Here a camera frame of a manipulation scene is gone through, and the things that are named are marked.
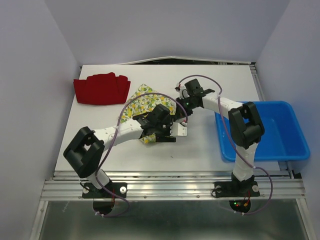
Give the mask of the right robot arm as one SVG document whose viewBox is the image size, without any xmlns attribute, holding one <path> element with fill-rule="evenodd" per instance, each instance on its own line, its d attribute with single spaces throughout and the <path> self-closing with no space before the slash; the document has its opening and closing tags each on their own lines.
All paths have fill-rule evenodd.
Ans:
<svg viewBox="0 0 320 240">
<path fill-rule="evenodd" d="M 196 78 L 186 82 L 184 86 L 183 80 L 180 80 L 175 87 L 179 92 L 177 100 L 188 113 L 198 107 L 219 113 L 225 128 L 225 119 L 228 119 L 229 130 L 226 133 L 236 158 L 231 181 L 227 183 L 227 187 L 233 194 L 242 195 L 250 190 L 254 183 L 255 153 L 265 134 L 265 128 L 253 102 L 241 103 L 222 97 L 222 86 L 210 77 L 206 79 L 214 82 L 219 92 L 210 88 L 204 90 Z"/>
</svg>

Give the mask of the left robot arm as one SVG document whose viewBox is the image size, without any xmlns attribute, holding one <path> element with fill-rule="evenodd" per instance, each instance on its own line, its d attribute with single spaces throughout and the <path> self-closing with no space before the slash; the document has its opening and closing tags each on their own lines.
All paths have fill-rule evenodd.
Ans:
<svg viewBox="0 0 320 240">
<path fill-rule="evenodd" d="M 99 169 L 102 155 L 111 146 L 139 140 L 153 134 L 169 138 L 174 116 L 170 110 L 158 104 L 152 111 L 138 114 L 118 126 L 91 130 L 82 127 L 63 152 L 73 170 L 81 179 L 87 179 L 100 197 L 111 193 L 111 180 Z"/>
</svg>

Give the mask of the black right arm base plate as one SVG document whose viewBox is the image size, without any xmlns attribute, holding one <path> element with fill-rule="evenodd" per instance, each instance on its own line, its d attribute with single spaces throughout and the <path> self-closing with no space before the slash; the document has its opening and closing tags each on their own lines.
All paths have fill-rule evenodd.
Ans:
<svg viewBox="0 0 320 240">
<path fill-rule="evenodd" d="M 211 195 L 214 198 L 244 198 L 244 197 L 259 197 L 260 191 L 256 181 L 237 182 L 231 181 L 216 181 L 211 190 Z"/>
</svg>

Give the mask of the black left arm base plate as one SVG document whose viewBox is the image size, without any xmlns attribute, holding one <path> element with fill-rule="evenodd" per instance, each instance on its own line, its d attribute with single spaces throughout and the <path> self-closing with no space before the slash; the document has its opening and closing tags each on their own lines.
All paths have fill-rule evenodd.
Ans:
<svg viewBox="0 0 320 240">
<path fill-rule="evenodd" d="M 111 199 L 113 195 L 102 189 L 97 189 L 91 182 L 81 182 L 83 199 Z M 105 186 L 110 192 L 122 198 L 127 197 L 128 184 L 126 182 L 112 182 Z"/>
</svg>

